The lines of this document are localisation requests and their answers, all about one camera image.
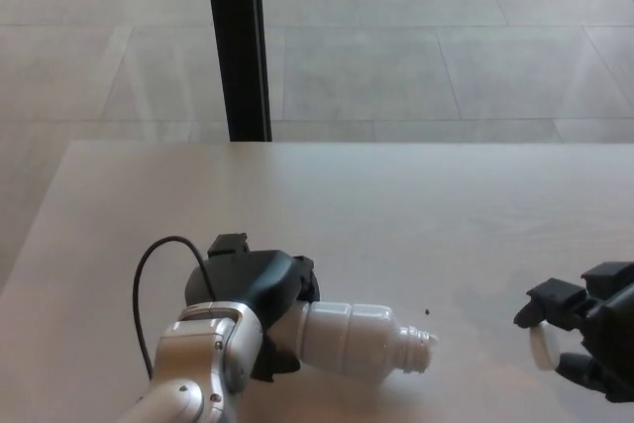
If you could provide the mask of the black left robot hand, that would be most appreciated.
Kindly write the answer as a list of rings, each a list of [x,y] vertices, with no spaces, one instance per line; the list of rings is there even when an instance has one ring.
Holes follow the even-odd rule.
[[[301,369],[300,360],[266,335],[297,302],[320,300],[314,262],[281,250],[252,251],[247,235],[224,234],[207,251],[203,267],[191,273],[184,290],[188,306],[205,302],[234,302],[246,305],[257,317],[262,334],[256,337],[255,356],[248,369],[239,363],[231,338],[224,359],[229,381],[244,387],[250,378],[272,382],[276,374]]]

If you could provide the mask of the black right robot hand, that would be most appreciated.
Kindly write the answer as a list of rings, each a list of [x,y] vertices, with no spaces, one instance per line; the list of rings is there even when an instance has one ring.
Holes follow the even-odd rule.
[[[527,291],[513,323],[529,331],[536,367],[599,392],[611,403],[633,401],[633,263],[604,262],[579,286],[550,278]],[[554,330],[581,333],[583,354],[562,353]]]

